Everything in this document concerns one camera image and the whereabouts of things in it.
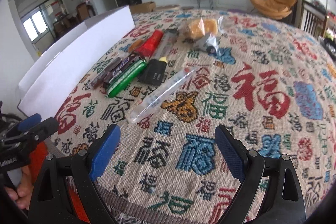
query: clear plastic tube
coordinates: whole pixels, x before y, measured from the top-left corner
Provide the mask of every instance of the clear plastic tube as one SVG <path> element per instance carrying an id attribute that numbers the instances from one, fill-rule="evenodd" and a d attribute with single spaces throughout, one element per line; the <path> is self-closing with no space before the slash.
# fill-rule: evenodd
<path id="1" fill-rule="evenodd" d="M 127 121 L 129 123 L 137 123 L 155 112 L 156 107 L 161 105 L 164 100 L 191 78 L 193 72 L 196 70 L 197 67 L 187 67 L 169 78 L 134 108 L 127 117 Z"/>

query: red tube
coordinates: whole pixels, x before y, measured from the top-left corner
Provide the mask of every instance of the red tube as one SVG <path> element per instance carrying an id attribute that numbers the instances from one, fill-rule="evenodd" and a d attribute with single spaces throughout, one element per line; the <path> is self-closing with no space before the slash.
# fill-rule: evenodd
<path id="1" fill-rule="evenodd" d="M 137 48 L 135 52 L 139 53 L 148 60 L 153 55 L 162 37 L 163 32 L 160 30 L 155 30 L 153 35 L 147 39 L 144 44 Z"/>

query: brown box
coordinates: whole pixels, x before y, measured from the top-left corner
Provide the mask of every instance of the brown box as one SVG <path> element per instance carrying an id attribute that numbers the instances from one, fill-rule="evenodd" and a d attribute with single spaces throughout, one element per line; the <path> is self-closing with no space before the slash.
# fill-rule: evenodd
<path id="1" fill-rule="evenodd" d="M 150 13 L 156 8 L 155 2 L 146 2 L 137 5 L 130 5 L 131 14 Z"/>

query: green tube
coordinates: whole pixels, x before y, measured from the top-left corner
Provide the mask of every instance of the green tube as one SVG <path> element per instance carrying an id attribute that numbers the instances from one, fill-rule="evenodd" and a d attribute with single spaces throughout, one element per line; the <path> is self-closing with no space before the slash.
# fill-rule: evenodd
<path id="1" fill-rule="evenodd" d="M 121 92 L 140 72 L 146 68 L 144 60 L 138 60 L 120 75 L 107 89 L 107 97 L 113 98 Z"/>

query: white cardboard box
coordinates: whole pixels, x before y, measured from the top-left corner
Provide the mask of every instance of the white cardboard box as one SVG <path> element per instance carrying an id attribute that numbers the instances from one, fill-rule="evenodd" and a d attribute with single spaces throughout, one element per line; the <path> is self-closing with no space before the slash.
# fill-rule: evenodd
<path id="1" fill-rule="evenodd" d="M 128 6 L 78 25 L 54 48 L 50 47 L 22 78 L 18 108 L 27 116 L 39 113 L 42 121 L 54 117 L 83 76 L 133 28 Z"/>

